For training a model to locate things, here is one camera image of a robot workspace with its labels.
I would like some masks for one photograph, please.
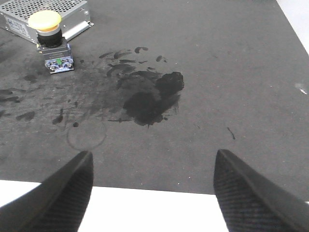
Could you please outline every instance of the dark liquid stain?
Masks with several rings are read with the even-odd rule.
[[[235,137],[234,133],[231,131],[231,129],[229,127],[227,127],[227,129],[231,133],[233,140],[236,140],[236,137]]]
[[[158,56],[155,60],[156,60],[156,62],[160,62],[161,60],[162,60],[162,56]]]
[[[145,71],[134,73],[148,79],[160,75],[159,73]],[[123,106],[128,116],[134,118],[135,122],[141,126],[153,125],[156,122],[167,120],[162,114],[178,102],[180,95],[177,93],[184,88],[183,75],[180,72],[165,74],[157,79],[155,88],[159,90],[160,100],[156,100],[151,92],[138,92],[127,100]]]
[[[20,120],[24,119],[25,121],[30,121],[34,118],[34,116],[35,116],[35,112],[32,111],[32,112],[28,112],[28,113],[25,113],[23,115],[17,116],[16,120],[20,121]]]
[[[109,64],[109,66],[112,68],[106,73],[107,76],[111,76],[112,73],[116,70],[120,70],[123,73],[129,73],[135,70],[135,67],[129,64],[116,64],[116,65]]]
[[[14,103],[20,103],[18,100],[18,97],[11,97],[11,98],[1,98],[0,97],[0,102],[14,102]]]
[[[130,55],[130,54],[132,54],[132,52],[123,52],[123,53],[121,53],[121,51],[119,51],[119,52],[116,52],[114,54],[114,59],[119,59],[121,57],[124,57],[126,55]]]
[[[125,64],[125,63],[135,63],[135,60],[130,60],[130,59],[121,59],[119,60],[121,64]]]
[[[8,90],[8,89],[0,89],[0,94],[2,94],[2,95],[11,95],[11,94],[13,94],[13,92]]]
[[[62,120],[63,120],[63,109],[60,109],[60,115],[56,117],[55,119],[53,119],[52,123],[53,125],[55,125],[55,124],[62,122]]]
[[[134,52],[135,53],[140,53],[140,50],[144,50],[144,51],[148,51],[148,47],[137,47],[137,48],[135,48],[135,50],[134,50]]]
[[[100,59],[104,58],[104,57],[107,57],[108,55],[112,54],[113,52],[108,52],[108,53],[105,53],[101,56],[99,56]]]
[[[24,79],[26,81],[30,81],[31,84],[34,84],[34,83],[37,82],[37,77],[35,75],[32,75],[32,74],[25,76]]]
[[[5,110],[0,111],[0,117],[2,117],[5,113]]]
[[[161,98],[167,98],[184,88],[183,75],[180,72],[165,74],[156,81],[155,87],[160,91]]]
[[[141,126],[153,125],[164,119],[162,114],[176,104],[179,97],[179,95],[175,95],[156,101],[152,93],[139,92],[126,101],[123,108],[130,117],[135,119],[137,124]]]

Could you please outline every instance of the green terminal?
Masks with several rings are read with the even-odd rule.
[[[62,62],[61,62],[60,59],[56,59],[56,61],[57,61],[57,64],[58,64],[58,65],[62,64]]]

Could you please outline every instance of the power supply unit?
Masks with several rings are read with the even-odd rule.
[[[67,41],[93,26],[84,0],[10,0],[0,5],[0,27],[36,44],[37,32],[29,27],[28,19],[43,10],[61,15],[60,26]]]

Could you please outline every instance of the yellow button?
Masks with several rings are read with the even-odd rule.
[[[52,31],[61,22],[61,15],[56,11],[38,11],[28,19],[29,27],[41,31]]]

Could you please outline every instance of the dark gray mat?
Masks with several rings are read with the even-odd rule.
[[[43,181],[91,149],[97,186],[213,193],[226,148],[309,200],[308,55],[276,1],[89,4],[72,72],[0,30],[1,179]]]

